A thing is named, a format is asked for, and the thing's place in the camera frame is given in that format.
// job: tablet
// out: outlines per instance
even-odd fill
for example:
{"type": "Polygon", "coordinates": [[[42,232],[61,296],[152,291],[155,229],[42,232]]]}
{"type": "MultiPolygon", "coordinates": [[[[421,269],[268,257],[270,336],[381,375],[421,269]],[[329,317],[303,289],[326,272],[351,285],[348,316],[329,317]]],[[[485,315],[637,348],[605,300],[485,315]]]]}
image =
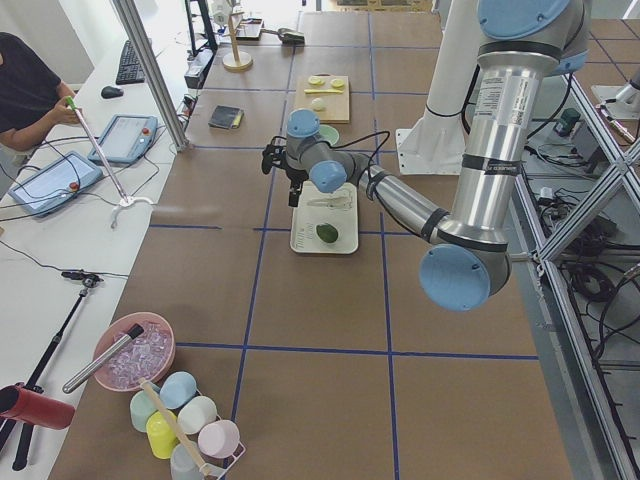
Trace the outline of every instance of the tablet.
{"type": "Polygon", "coordinates": [[[71,151],[10,189],[9,195],[31,215],[46,215],[100,178],[100,167],[71,151]],[[78,190],[71,186],[73,183],[77,184],[78,190]]]}
{"type": "MultiPolygon", "coordinates": [[[[157,130],[156,117],[114,115],[98,139],[98,145],[110,163],[132,164],[149,149],[157,130]]],[[[95,149],[87,158],[102,163],[95,149]]]]}

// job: red mug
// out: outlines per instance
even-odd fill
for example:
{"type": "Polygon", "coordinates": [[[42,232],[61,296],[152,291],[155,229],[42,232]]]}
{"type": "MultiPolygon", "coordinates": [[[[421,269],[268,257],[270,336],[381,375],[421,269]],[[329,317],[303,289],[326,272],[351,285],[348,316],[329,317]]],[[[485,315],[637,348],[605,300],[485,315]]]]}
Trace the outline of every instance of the red mug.
{"type": "Polygon", "coordinates": [[[0,390],[0,417],[61,430],[71,424],[73,405],[45,397],[21,384],[0,390]]]}

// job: white cylinder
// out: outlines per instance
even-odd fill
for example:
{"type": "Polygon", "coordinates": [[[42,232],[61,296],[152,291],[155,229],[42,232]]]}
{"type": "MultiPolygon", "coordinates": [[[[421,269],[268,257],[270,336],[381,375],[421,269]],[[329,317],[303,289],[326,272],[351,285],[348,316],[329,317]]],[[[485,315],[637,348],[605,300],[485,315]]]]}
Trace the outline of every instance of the white cylinder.
{"type": "Polygon", "coordinates": [[[464,153],[460,116],[477,64],[482,32],[477,0],[453,0],[427,99],[428,108],[411,130],[398,130],[403,174],[457,174],[464,153]],[[431,109],[440,115],[434,115],[431,109]]]}

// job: person's arm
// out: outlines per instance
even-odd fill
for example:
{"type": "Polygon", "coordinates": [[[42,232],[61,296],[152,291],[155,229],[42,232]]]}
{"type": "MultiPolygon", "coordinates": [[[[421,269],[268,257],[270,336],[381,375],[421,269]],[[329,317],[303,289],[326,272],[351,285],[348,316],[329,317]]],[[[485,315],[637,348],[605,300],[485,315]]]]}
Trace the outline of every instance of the person's arm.
{"type": "Polygon", "coordinates": [[[60,83],[56,87],[56,93],[58,94],[58,98],[64,98],[64,97],[73,98],[76,96],[76,92],[71,90],[71,87],[69,87],[69,85],[64,83],[64,81],[60,81],[60,83]]]}
{"type": "MultiPolygon", "coordinates": [[[[58,89],[64,90],[64,87],[62,87],[63,83],[64,82],[61,82],[58,89]]],[[[78,123],[76,114],[67,108],[65,97],[66,96],[61,97],[51,110],[45,113],[40,120],[32,123],[28,127],[21,128],[20,130],[12,128],[11,130],[0,133],[0,143],[14,150],[24,152],[41,143],[51,129],[59,123],[78,123]]]]}

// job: wooden cutting board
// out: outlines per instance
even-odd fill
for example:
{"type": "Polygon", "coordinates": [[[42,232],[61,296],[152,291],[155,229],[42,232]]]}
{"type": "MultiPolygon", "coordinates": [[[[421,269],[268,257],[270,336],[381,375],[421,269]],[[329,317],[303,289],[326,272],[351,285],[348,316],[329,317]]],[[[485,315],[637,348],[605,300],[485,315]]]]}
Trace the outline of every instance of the wooden cutting board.
{"type": "Polygon", "coordinates": [[[320,98],[324,101],[324,110],[314,110],[314,112],[320,118],[321,123],[349,123],[349,77],[344,75],[313,75],[316,79],[322,79],[324,83],[322,85],[309,83],[309,79],[312,76],[304,76],[298,78],[298,84],[296,88],[296,98],[294,102],[294,109],[299,108],[312,108],[311,102],[314,99],[320,98]],[[332,80],[342,80],[344,86],[335,88],[331,85],[332,80]],[[305,90],[340,90],[342,93],[305,93],[305,90]]]}

